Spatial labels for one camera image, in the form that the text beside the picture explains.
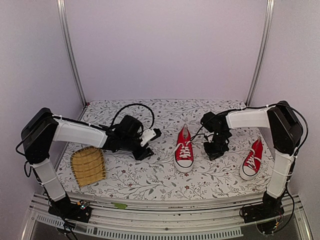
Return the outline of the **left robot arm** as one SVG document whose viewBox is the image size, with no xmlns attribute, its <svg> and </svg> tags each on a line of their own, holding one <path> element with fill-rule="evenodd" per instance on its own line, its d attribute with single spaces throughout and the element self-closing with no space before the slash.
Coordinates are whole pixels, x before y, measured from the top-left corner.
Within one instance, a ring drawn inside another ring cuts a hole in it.
<svg viewBox="0 0 320 240">
<path fill-rule="evenodd" d="M 59 180 L 51 154 L 56 145 L 76 143 L 109 152 L 128 151 L 137 161 L 154 154 L 149 143 L 161 136 L 158 128 L 145 128 L 136 118 L 125 115 L 118 124 L 94 125 L 55 115 L 41 108 L 21 131 L 22 155 L 32 167 L 37 181 L 63 216 L 74 213 L 67 192 Z"/>
</svg>

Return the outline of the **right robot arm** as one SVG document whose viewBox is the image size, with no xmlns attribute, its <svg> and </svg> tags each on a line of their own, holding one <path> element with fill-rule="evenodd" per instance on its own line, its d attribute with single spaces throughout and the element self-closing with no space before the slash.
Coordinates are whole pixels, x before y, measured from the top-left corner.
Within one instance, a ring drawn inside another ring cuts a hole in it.
<svg viewBox="0 0 320 240">
<path fill-rule="evenodd" d="M 211 142 L 204 145 L 207 155 L 216 159 L 229 150 L 231 130 L 257 128 L 262 141 L 273 151 L 274 165 L 258 213 L 269 218 L 278 210 L 289 180 L 294 172 L 300 148 L 305 143 L 309 129 L 302 124 L 303 115 L 285 101 L 260 107 L 229 109 L 220 113 L 207 112 L 200 124 L 213 134 Z"/>
</svg>

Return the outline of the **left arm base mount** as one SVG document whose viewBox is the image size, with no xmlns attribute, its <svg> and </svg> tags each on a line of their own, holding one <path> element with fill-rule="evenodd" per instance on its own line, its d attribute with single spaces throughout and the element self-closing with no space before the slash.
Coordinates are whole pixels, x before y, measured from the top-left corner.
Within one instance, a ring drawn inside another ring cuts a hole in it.
<svg viewBox="0 0 320 240">
<path fill-rule="evenodd" d="M 91 218 L 92 210 L 88 201 L 80 200 L 77 203 L 63 203 L 62 206 L 59 207 L 52 203 L 48 213 L 58 216 L 63 220 L 88 223 Z"/>
</svg>

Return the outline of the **red sneaker with laces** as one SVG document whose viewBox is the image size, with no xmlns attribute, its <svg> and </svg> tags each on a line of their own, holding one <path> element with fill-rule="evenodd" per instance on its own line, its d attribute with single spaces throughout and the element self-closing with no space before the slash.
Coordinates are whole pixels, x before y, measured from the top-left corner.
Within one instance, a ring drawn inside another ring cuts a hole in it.
<svg viewBox="0 0 320 240">
<path fill-rule="evenodd" d="M 178 133 L 173 163 L 175 168 L 181 173 L 189 173 L 193 168 L 193 145 L 191 134 L 186 124 L 183 125 L 181 131 Z"/>
</svg>

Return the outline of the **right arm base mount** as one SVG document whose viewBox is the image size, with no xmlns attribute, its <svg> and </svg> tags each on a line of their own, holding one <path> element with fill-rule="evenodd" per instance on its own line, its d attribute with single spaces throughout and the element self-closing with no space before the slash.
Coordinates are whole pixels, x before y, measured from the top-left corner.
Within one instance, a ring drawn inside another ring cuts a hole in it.
<svg viewBox="0 0 320 240">
<path fill-rule="evenodd" d="M 257 204 L 245 204 L 239 210 L 239 216 L 245 223 L 252 223 L 274 217 L 281 217 L 284 214 L 281 199 L 266 200 Z"/>
</svg>

